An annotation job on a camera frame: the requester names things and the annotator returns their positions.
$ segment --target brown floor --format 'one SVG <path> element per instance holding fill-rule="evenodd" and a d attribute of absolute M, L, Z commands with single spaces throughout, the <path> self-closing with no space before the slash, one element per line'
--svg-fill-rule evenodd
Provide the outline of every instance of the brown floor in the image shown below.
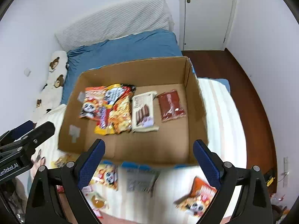
<path fill-rule="evenodd" d="M 263 174 L 274 168 L 277 172 L 276 153 L 269 121 L 261 100 L 249 78 L 232 56 L 225 51 L 183 51 L 191 59 L 198 77 L 226 78 L 231 96 L 239 111 L 246 137 L 247 168 L 258 165 Z M 276 192 L 275 181 L 268 188 Z"/>

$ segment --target chocolate bar image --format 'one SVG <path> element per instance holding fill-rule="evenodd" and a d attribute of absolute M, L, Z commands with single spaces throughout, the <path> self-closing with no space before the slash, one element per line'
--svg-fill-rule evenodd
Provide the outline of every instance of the chocolate bar image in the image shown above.
<path fill-rule="evenodd" d="M 140 110 L 136 112 L 136 123 L 137 125 L 143 121 L 143 119 L 150 115 L 149 107 L 147 105 L 143 105 Z"/>

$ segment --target light switch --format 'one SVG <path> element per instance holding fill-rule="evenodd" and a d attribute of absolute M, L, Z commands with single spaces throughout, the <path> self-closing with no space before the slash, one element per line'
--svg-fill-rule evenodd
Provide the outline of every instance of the light switch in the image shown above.
<path fill-rule="evenodd" d="M 26 77 L 29 77 L 30 73 L 31 73 L 31 70 L 29 68 L 26 68 L 24 70 L 24 74 L 25 74 Z"/>

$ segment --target striped bed sheet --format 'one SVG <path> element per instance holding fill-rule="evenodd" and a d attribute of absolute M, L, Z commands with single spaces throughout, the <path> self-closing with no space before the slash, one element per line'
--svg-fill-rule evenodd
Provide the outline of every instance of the striped bed sheet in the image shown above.
<path fill-rule="evenodd" d="M 236 167 L 246 168 L 245 135 L 231 95 L 218 81 L 199 78 L 198 83 L 207 111 L 209 149 L 217 153 L 222 161 L 230 161 Z M 65 108 L 66 105 L 61 105 L 58 110 L 51 111 L 48 118 L 38 123 L 40 125 L 49 120 L 57 129 L 54 137 L 40 146 L 42 152 L 46 154 L 45 165 L 48 168 L 52 168 L 51 162 L 64 155 L 57 149 L 57 144 Z M 39 149 L 36 150 L 33 159 L 36 158 L 38 151 Z M 199 166 L 163 169 L 155 183 L 152 197 L 147 193 L 127 192 L 126 174 L 124 168 L 118 168 L 118 191 L 104 186 L 97 187 L 97 191 L 109 202 L 109 209 L 103 213 L 104 218 L 101 219 L 103 224 L 195 224 L 198 222 L 197 217 L 176 209 L 174 201 L 190 192 L 195 176 L 206 180 Z M 240 189 L 240 186 L 236 187 L 224 218 L 232 215 Z"/>

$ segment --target wall outlet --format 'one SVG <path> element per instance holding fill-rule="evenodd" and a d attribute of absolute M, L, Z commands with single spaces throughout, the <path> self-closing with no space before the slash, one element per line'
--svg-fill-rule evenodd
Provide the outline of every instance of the wall outlet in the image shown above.
<path fill-rule="evenodd" d="M 26 68 L 26 69 L 24 70 L 24 75 L 25 75 L 26 77 L 29 77 L 30 73 L 31 73 L 31 70 L 30 70 L 29 68 Z"/>
<path fill-rule="evenodd" d="M 287 187 L 289 182 L 289 157 L 283 158 L 283 185 L 282 187 Z"/>

